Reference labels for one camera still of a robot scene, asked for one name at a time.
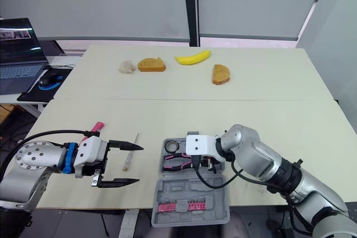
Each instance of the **banana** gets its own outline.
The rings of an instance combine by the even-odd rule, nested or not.
[[[179,62],[179,64],[190,65],[190,64],[196,64],[200,61],[206,60],[210,55],[211,55],[211,51],[205,50],[205,51],[198,53],[196,55],[192,55],[192,56],[188,56],[188,57],[175,57],[175,59],[176,59],[176,61]]]

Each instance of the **bread slice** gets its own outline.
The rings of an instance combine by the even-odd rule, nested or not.
[[[164,72],[166,66],[159,57],[157,59],[146,58],[138,63],[138,69],[141,72]]]
[[[213,84],[221,85],[229,81],[230,72],[229,69],[222,64],[215,64],[213,68]]]

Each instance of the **pliers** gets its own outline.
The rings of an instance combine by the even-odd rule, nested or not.
[[[174,154],[170,154],[169,156],[165,156],[165,160],[170,160],[174,158],[187,158],[190,161],[183,163],[180,166],[175,166],[175,167],[165,166],[162,168],[163,171],[180,171],[187,168],[192,168],[191,156],[188,156],[186,153],[174,153]]]

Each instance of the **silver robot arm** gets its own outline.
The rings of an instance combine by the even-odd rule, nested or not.
[[[103,181],[110,148],[142,150],[138,145],[110,140],[105,142],[92,136],[64,146],[36,141],[24,144],[17,151],[14,165],[0,183],[0,207],[33,211],[53,173],[75,174],[76,178],[93,176],[91,186],[100,188],[122,187],[138,179],[116,178]]]
[[[221,162],[235,159],[250,175],[276,186],[268,186],[267,190],[288,197],[305,227],[313,230],[314,238],[357,237],[357,224],[348,218],[348,208],[341,197],[302,169],[301,160],[291,163],[262,143],[254,129],[237,124],[221,137],[187,136],[186,153],[213,156]]]

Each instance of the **open toolbox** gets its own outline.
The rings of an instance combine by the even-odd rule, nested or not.
[[[198,135],[188,132],[187,135]],[[160,172],[155,189],[151,223],[154,227],[177,227],[225,224],[229,221],[228,189],[212,189],[204,185],[190,164],[186,152],[186,138],[166,139],[162,145]],[[221,174],[224,163],[214,165],[210,171],[202,160],[199,172],[211,185],[225,182]]]

